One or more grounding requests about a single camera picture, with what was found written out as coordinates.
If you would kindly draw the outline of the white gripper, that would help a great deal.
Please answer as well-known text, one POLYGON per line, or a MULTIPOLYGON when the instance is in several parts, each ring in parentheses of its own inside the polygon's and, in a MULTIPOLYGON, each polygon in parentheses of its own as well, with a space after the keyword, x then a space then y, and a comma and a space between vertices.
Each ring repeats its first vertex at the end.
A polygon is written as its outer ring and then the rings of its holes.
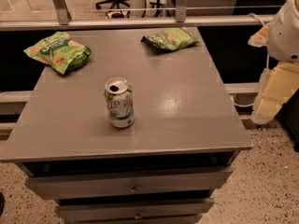
POLYGON ((266 47, 279 62, 273 69, 265 68, 259 81, 258 95, 253 103, 251 120, 264 125, 299 89, 299 12, 297 7, 283 7, 271 21, 249 38, 250 46, 266 47))

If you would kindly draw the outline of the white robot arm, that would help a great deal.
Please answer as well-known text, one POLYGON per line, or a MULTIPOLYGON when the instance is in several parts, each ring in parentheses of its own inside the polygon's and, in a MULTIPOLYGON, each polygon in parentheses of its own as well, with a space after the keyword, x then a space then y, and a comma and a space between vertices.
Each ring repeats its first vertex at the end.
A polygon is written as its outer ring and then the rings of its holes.
POLYGON ((283 7, 256 34, 248 44, 266 47, 267 59, 278 64, 263 70, 258 95, 253 103, 251 120, 263 125, 272 120, 278 111, 299 89, 299 0, 287 0, 283 7))

